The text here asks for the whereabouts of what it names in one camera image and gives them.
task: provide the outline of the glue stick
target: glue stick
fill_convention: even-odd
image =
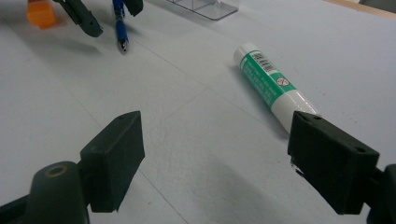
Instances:
[[[253,44],[240,46],[235,51],[233,60],[288,133],[294,111],[320,116],[303,94]]]

